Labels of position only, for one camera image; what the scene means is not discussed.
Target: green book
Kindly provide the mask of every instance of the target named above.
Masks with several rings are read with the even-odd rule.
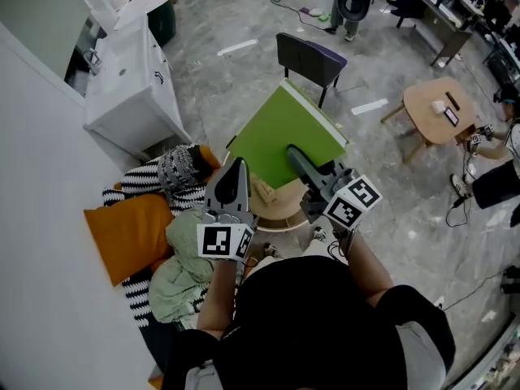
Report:
[[[227,149],[244,158],[250,172],[278,189],[298,177],[287,160],[289,145],[322,166],[344,154],[347,143],[332,121],[285,79]]]

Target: white shoe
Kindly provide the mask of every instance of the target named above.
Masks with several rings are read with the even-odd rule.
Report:
[[[265,257],[273,257],[273,258],[281,258],[280,254],[278,253],[278,249],[275,245],[271,243],[266,243],[263,246],[263,253]]]
[[[325,244],[327,243],[327,233],[321,227],[314,227],[312,238],[313,240],[318,240]]]
[[[453,189],[459,197],[464,197],[468,195],[468,191],[466,189],[466,185],[462,182],[461,178],[457,175],[452,174],[449,176],[449,180],[452,183]]]

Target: concrete floor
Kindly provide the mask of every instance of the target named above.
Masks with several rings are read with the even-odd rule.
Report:
[[[410,152],[418,142],[417,134],[410,135],[412,123],[406,114],[386,124],[379,119],[398,105],[408,86],[453,76],[471,95],[479,120],[502,129],[504,124],[497,119],[500,107],[490,101],[497,84],[482,65],[488,48],[480,37],[473,36],[465,45],[464,60],[453,60],[444,69],[432,68],[433,52],[421,37],[410,34],[410,24],[395,27],[397,18],[384,13],[384,1],[375,0],[357,38],[346,42],[342,31],[331,36],[301,24],[296,13],[269,0],[179,0],[175,5],[177,35],[163,49],[173,66],[175,93],[187,131],[221,159],[232,136],[283,78],[276,33],[291,33],[345,56],[349,63],[337,89],[329,90],[323,111],[343,126],[350,140],[346,163],[367,174],[384,195],[384,201],[362,223],[361,232],[396,284],[410,284],[432,301],[444,296],[448,306],[518,254],[520,231],[508,229],[518,201],[490,210],[478,210],[473,203],[470,223],[449,228],[444,218],[455,199],[449,174],[462,172],[462,150],[454,143],[432,148],[405,166],[403,152]],[[282,3],[305,5],[299,0]],[[249,39],[258,39],[258,44],[217,56],[220,50]],[[291,79],[318,101],[319,87],[294,74]],[[383,108],[352,115],[351,108],[380,98],[388,99]],[[481,158],[473,163],[479,174],[496,165]],[[463,218],[462,208],[453,212],[453,222]],[[309,239],[308,226],[286,234],[255,236],[256,242],[278,245],[287,257],[300,254]],[[457,342],[449,382],[485,350],[507,319],[508,302],[499,284],[500,276],[448,311]],[[489,310],[496,311],[496,317],[482,323]]]

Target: white wall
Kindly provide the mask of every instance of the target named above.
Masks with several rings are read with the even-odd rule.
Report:
[[[154,361],[82,213],[136,163],[84,131],[81,97],[17,44],[0,24],[0,382],[148,388]]]
[[[83,0],[0,0],[0,22],[61,78],[89,13]]]

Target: round wooden table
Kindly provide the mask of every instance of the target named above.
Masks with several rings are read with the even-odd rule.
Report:
[[[224,163],[232,158],[227,153]],[[299,180],[294,180],[281,188],[275,189],[272,201],[267,204],[258,193],[255,175],[250,176],[251,211],[258,215],[258,230],[266,232],[286,232],[298,228],[309,221],[300,207],[301,199],[307,187]]]
[[[453,105],[446,93],[452,95],[459,110]],[[433,111],[431,103],[436,100],[444,101],[444,104],[458,117],[457,126],[453,126],[444,114],[436,114]],[[471,100],[461,85],[449,76],[407,88],[403,93],[403,102],[395,110],[385,115],[381,119],[381,123],[401,110],[408,113],[414,126],[421,134],[421,143],[404,158],[404,163],[409,163],[422,148],[443,145],[452,139],[460,144],[476,131],[475,113]]]

